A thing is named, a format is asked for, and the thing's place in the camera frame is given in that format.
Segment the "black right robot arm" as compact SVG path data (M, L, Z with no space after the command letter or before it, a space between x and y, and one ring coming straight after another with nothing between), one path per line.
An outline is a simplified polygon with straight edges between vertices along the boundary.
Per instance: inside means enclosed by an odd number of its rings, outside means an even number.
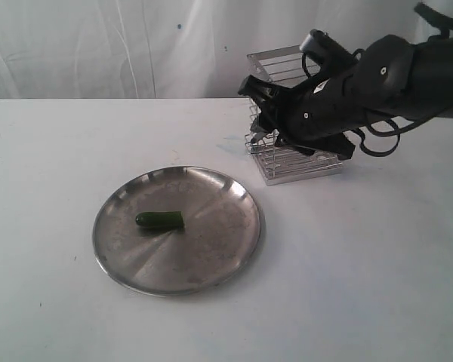
M280 146L347 160L355 150L347 132L363 136L374 124L400 117L407 125L385 132L397 138L433 118L453 118L453 38L410 44L386 35L350 53L313 30L300 49L319 67L315 75L294 87L248 76L239 88L260 109L254 132L277 131Z

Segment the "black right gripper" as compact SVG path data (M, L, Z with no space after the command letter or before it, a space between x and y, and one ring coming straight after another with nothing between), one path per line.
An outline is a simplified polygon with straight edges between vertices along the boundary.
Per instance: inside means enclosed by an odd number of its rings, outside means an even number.
M361 69L318 74L291 88L249 75L238 95L260 108L275 105L275 146L307 157L328 152L351 159L355 145L344 133L374 122L374 73Z

